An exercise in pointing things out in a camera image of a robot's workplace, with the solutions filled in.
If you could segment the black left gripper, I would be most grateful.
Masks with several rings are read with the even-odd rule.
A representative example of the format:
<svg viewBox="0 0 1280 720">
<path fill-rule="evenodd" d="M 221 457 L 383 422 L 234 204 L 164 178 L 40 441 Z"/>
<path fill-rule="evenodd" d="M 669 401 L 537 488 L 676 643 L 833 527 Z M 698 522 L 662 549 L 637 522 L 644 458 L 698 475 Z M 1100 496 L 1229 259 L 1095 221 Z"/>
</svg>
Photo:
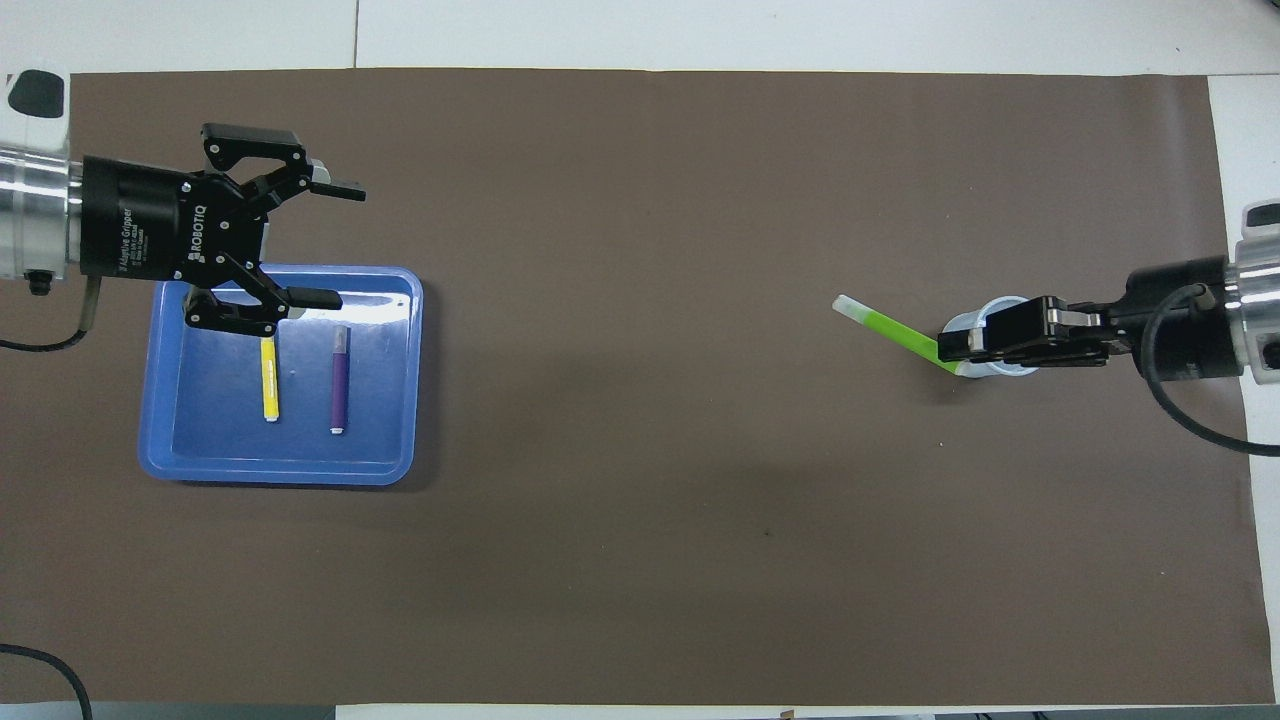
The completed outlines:
<svg viewBox="0 0 1280 720">
<path fill-rule="evenodd" d="M 206 123 L 202 141 L 211 170 L 84 158 L 82 274 L 195 284 L 184 301 L 186 324 L 230 334 L 273 337 L 298 313 L 342 309 L 334 290 L 280 286 L 248 263 L 261 260 L 268 211 L 303 192 L 364 202 L 365 188 L 333 179 L 291 131 Z M 228 174 L 246 159 L 279 167 L 237 183 Z M 253 301 L 219 299 L 214 290 L 227 283 Z"/>
</svg>

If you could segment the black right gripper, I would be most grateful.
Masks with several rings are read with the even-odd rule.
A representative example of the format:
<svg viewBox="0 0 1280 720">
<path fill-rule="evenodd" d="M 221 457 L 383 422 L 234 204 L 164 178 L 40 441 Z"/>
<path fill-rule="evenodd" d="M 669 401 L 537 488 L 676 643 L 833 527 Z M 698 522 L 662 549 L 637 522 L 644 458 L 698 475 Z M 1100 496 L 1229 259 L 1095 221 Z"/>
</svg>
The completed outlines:
<svg viewBox="0 0 1280 720">
<path fill-rule="evenodd" d="M 1106 305 L 1105 315 L 1073 307 L 1056 296 L 1016 301 L 978 316 L 972 327 L 941 332 L 938 359 L 992 370 L 1103 366 L 1112 338 L 1106 316 L 1110 327 L 1124 332 L 1121 343 L 1144 375 L 1140 342 L 1149 316 L 1172 291 L 1202 284 L 1213 306 L 1202 309 L 1185 301 L 1161 320 L 1156 375 L 1161 382 L 1239 377 L 1243 365 L 1226 310 L 1226 265 L 1225 256 L 1208 256 L 1135 270 L 1126 278 L 1123 296 Z"/>
</svg>

